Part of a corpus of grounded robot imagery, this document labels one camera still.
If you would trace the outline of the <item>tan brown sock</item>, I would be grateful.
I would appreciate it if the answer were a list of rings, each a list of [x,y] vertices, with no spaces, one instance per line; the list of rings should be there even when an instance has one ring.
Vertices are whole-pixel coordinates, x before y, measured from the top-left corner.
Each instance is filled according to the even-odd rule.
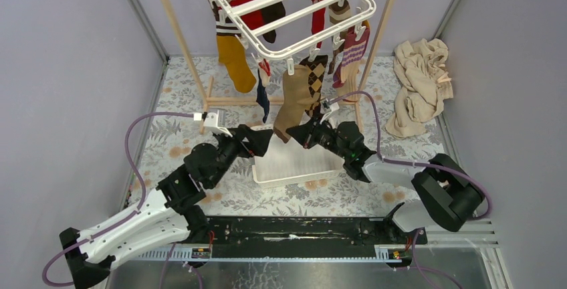
[[[312,70],[305,65],[295,65],[294,75],[283,75],[283,104],[273,124],[273,131],[283,143],[288,143],[291,136],[288,128],[298,126],[305,110],[318,101],[320,93],[312,93],[309,77]]]

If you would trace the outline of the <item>purple striped beige sock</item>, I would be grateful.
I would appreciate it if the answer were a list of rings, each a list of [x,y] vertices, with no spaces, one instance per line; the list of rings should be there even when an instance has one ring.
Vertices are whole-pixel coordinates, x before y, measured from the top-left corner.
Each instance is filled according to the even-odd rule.
[[[370,36],[369,22],[363,21],[362,26],[366,28],[359,39],[357,39],[357,34],[353,27],[346,33],[342,60],[333,76],[334,82],[332,87],[335,89],[338,96],[343,96],[349,92],[355,91],[356,77],[359,73],[359,67],[366,52]]]

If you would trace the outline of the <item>brown argyle sock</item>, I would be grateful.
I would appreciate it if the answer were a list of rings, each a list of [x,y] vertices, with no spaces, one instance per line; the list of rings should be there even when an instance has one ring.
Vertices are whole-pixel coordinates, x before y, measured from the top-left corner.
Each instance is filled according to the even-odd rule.
[[[321,89],[327,64],[328,55],[317,55],[312,61],[309,60],[309,57],[306,57],[300,62],[301,66],[308,69],[308,88],[314,99],[314,103],[305,110],[309,117],[314,117],[320,113]]]

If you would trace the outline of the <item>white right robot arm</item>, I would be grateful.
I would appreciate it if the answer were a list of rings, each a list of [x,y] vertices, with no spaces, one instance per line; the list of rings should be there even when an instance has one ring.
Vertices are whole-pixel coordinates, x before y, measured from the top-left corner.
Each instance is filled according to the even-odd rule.
[[[354,180],[400,185],[417,193],[417,200],[398,205],[387,215],[390,221],[383,233],[394,244],[430,225],[457,232],[485,201],[483,191],[448,155],[438,153],[426,163],[382,158],[366,146],[355,122],[334,128],[328,121],[311,120],[286,132],[305,149],[319,145],[342,158],[343,169]]]

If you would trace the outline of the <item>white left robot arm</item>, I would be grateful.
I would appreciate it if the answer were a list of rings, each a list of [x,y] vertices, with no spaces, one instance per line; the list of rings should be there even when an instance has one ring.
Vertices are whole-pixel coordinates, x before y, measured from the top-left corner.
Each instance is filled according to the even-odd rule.
[[[159,246],[189,241],[207,243],[210,227],[198,203],[206,198],[239,158],[262,157],[271,129],[241,124],[215,134],[217,144],[192,148],[183,164],[143,192],[135,204],[88,229],[60,233],[75,288],[91,288],[122,263]]]

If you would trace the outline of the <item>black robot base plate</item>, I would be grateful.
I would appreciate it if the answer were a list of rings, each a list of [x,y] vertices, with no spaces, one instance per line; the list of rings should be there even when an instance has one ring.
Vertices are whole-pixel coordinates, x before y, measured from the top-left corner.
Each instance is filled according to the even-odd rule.
[[[203,244],[215,258],[373,258],[376,246],[403,250],[413,240],[428,242],[386,218],[217,216],[184,244]]]

